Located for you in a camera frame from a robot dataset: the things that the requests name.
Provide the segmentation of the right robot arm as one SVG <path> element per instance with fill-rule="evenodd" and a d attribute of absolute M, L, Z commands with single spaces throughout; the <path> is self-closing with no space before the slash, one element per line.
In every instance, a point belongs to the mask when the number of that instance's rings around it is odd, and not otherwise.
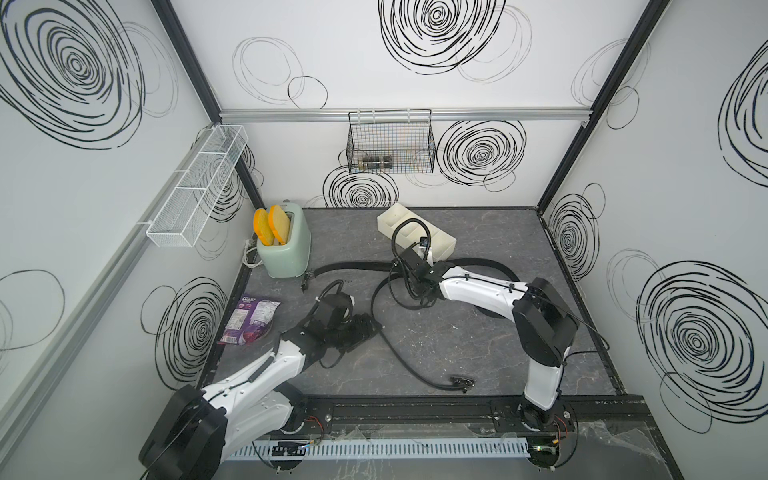
<path fill-rule="evenodd" d="M 430 260 L 413 247 L 391 244 L 393 266 L 412 299 L 473 305 L 512 321 L 529 358 L 524 406 L 552 412 L 564 363 L 578 331 L 578 319 L 553 285 L 540 277 L 522 282 L 506 265 L 483 258 Z"/>

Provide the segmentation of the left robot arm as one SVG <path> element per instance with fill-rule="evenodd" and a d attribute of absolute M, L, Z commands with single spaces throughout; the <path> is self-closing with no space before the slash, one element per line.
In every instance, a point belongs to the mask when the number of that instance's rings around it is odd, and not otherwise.
<path fill-rule="evenodd" d="M 176 391 L 142 445 L 145 479 L 210 479 L 232 454 L 264 434 L 301 427 L 303 395 L 289 382 L 328 350 L 341 355 L 375 337 L 381 324 L 357 313 L 343 292 L 316 299 L 308 314 L 272 349 L 236 373 L 201 389 Z"/>

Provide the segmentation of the cream compartment storage tray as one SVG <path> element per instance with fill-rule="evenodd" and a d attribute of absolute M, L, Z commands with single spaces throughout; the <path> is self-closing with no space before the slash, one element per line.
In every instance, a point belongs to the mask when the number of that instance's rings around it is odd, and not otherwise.
<path fill-rule="evenodd" d="M 454 253 L 457 244 L 456 238 L 423 219 L 400 203 L 395 203 L 386 211 L 378 215 L 378 231 L 388 239 L 391 239 L 396 228 L 411 218 L 423 222 L 430 232 L 431 244 L 429 259 L 431 261 L 448 260 Z M 396 244 L 399 247 L 408 247 L 413 243 L 419 243 L 422 237 L 426 237 L 424 228 L 417 222 L 412 222 L 398 232 Z"/>

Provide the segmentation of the mint green toaster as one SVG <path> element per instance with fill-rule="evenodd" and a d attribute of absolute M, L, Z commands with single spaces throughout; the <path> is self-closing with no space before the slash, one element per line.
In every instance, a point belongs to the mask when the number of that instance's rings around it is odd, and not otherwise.
<path fill-rule="evenodd" d="M 285 245 L 276 241 L 264 246 L 257 240 L 257 253 L 268 275 L 273 279 L 300 277 L 309 264 L 311 233 L 302 208 L 292 202 L 280 205 L 290 218 L 290 232 Z"/>

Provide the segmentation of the purple snack packet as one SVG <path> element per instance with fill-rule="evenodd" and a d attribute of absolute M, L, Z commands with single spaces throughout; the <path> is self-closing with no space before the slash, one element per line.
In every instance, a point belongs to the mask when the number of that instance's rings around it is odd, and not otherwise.
<path fill-rule="evenodd" d="M 271 329 L 279 300 L 243 295 L 230 315 L 222 335 L 221 345 L 248 345 L 263 338 Z"/>

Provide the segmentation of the right toast slice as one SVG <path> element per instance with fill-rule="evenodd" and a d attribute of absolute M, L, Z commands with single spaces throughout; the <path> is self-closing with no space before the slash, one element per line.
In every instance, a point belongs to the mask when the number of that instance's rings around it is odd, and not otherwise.
<path fill-rule="evenodd" d="M 285 245 L 290 232 L 290 218 L 280 205 L 270 207 L 267 214 L 267 224 L 279 245 Z"/>

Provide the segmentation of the toast slice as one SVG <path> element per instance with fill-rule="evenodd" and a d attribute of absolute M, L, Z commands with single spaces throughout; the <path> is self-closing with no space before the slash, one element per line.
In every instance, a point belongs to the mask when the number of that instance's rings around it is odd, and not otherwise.
<path fill-rule="evenodd" d="M 279 245 L 285 245 L 290 232 L 290 218 L 280 205 L 270 207 L 267 214 L 267 224 Z"/>
<path fill-rule="evenodd" d="M 253 216 L 253 230 L 258 240 L 264 246 L 272 246 L 275 241 L 274 233 L 269 225 L 268 212 L 264 208 L 259 208 Z"/>

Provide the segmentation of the left toast slice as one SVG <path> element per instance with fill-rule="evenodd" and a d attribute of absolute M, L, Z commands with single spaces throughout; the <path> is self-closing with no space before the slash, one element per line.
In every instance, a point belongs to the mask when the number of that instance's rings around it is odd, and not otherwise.
<path fill-rule="evenodd" d="M 274 233 L 269 225 L 268 212 L 264 208 L 259 208 L 253 216 L 253 230 L 258 240 L 264 246 L 272 246 L 275 241 Z"/>

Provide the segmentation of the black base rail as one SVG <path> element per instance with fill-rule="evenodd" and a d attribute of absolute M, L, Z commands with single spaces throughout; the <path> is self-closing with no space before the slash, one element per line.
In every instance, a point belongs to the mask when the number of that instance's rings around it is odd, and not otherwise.
<path fill-rule="evenodd" d="M 497 433 L 573 432 L 582 421 L 640 421 L 652 417 L 638 395 L 562 395 L 547 412 L 520 395 L 504 396 L 306 396 L 294 417 L 330 433 L 341 426 L 480 424 Z"/>

